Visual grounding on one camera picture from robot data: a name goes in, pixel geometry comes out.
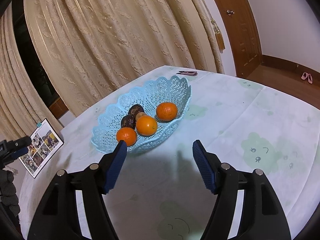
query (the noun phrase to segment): white tablecloth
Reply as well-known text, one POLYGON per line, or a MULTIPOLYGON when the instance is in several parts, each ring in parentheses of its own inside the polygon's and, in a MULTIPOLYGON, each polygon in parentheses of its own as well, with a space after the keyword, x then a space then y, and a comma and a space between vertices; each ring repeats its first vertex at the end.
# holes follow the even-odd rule
MULTIPOLYGON (((27 237, 35 210, 59 169, 81 171, 102 154, 91 144, 92 128, 107 105, 132 87, 179 70, 163 66, 130 82, 90 107, 62 131, 65 145, 36 179, 26 175, 20 193, 20 223, 27 237)), ((120 240, 198 240, 214 206, 192 157, 200 139, 237 170, 262 169, 283 206, 292 238, 304 227, 320 200, 320 111, 282 92, 247 80, 198 71, 186 77, 192 99, 177 130, 159 147, 128 155, 116 186, 104 196, 120 240)), ((90 237, 81 194, 79 220, 90 237)), ((229 236, 235 236, 242 203, 237 203, 229 236)))

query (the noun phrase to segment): curtain fold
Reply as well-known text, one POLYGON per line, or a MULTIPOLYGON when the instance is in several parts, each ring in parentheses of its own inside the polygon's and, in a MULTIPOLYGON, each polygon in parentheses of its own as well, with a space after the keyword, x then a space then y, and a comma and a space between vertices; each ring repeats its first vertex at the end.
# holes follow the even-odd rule
POLYGON ((21 61, 11 4, 0 19, 0 37, 0 133, 7 140, 31 135, 45 118, 59 132, 61 124, 39 97, 21 61))
POLYGON ((195 0, 24 0, 31 39, 75 115, 162 65, 223 73, 195 0))

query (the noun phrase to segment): dark purple fruit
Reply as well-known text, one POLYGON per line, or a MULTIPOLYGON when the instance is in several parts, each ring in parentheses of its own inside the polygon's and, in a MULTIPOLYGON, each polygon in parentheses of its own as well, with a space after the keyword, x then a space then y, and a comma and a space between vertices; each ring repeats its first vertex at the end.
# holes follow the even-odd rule
POLYGON ((132 114, 133 117, 136 118, 136 115, 140 112, 144 112, 143 107, 141 105, 136 104, 129 109, 128 114, 132 114))
POLYGON ((132 114, 127 114, 121 120, 121 128, 129 127, 129 128, 136 128, 136 119, 133 117, 132 114))

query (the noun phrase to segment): pink slipper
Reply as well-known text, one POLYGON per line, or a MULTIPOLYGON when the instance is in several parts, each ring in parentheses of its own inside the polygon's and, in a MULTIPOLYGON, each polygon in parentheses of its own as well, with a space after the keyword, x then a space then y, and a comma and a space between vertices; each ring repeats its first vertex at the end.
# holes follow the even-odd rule
POLYGON ((308 78, 308 76, 309 76, 309 74, 308 74, 307 72, 304 72, 304 73, 302 74, 301 79, 302 79, 302 80, 305 80, 305 79, 308 78))
POLYGON ((311 74, 308 75, 308 82, 309 82, 310 84, 312 84, 312 76, 311 76, 311 74))

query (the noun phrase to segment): door panel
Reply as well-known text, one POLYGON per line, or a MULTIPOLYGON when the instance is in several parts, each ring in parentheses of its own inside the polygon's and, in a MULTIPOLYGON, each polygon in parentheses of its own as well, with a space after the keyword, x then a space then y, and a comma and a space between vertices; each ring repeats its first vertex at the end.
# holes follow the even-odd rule
POLYGON ((248 0, 215 0, 225 24, 238 77, 247 77, 262 62, 257 26, 248 0))

